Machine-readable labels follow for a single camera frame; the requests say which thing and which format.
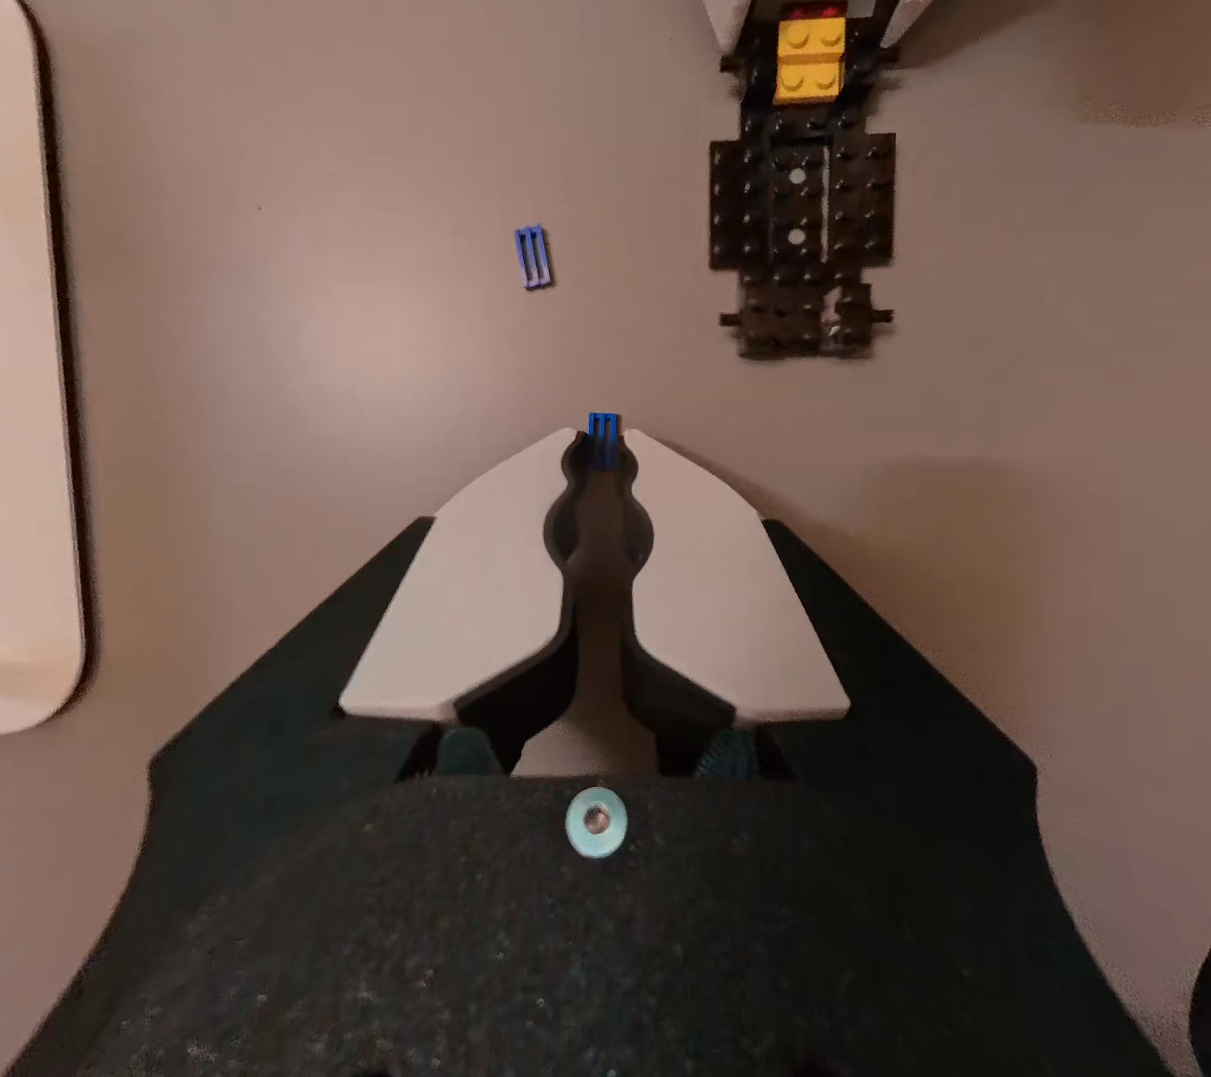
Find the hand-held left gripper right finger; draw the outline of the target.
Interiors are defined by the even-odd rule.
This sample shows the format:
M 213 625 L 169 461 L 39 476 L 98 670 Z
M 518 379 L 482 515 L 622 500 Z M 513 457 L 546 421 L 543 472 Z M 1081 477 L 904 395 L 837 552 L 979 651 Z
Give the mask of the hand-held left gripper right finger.
M 850 698 L 762 515 L 725 481 L 640 431 L 624 434 L 651 531 L 632 582 L 643 654 L 743 726 L 844 718 Z

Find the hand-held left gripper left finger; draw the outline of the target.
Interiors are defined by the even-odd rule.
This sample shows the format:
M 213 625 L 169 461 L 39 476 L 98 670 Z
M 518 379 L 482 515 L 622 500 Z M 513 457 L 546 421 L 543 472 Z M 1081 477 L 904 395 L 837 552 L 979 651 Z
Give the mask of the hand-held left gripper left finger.
M 340 692 L 345 716 L 451 723 L 476 693 L 552 646 L 566 579 L 547 524 L 579 438 L 555 431 L 437 510 Z

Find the small yellow lego piece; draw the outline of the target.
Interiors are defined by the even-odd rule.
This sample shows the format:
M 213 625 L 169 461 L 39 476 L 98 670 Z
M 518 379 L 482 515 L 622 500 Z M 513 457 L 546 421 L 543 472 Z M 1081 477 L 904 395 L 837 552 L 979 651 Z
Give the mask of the small yellow lego piece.
M 779 21 L 773 105 L 788 108 L 836 101 L 844 84 L 846 42 L 846 18 Z

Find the black lego chassis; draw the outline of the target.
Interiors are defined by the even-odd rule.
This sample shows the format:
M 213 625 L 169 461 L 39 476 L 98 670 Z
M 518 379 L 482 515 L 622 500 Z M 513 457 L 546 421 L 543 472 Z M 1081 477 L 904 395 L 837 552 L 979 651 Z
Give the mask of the black lego chassis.
M 738 114 L 734 138 L 707 152 L 707 268 L 735 286 L 717 323 L 749 362 L 860 360 L 897 322 L 869 273 L 895 257 L 898 139 L 869 130 L 868 109 L 898 52 L 849 8 L 837 100 L 778 108 L 777 31 L 794 3 L 749 22 L 734 60 L 719 60 Z

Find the white book stand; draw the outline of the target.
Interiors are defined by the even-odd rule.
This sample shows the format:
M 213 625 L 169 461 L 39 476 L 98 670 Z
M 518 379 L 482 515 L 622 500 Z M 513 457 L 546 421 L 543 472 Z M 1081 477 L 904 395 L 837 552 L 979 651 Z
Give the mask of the white book stand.
M 85 592 L 37 27 L 1 0 L 1 736 L 30 732 L 83 678 Z

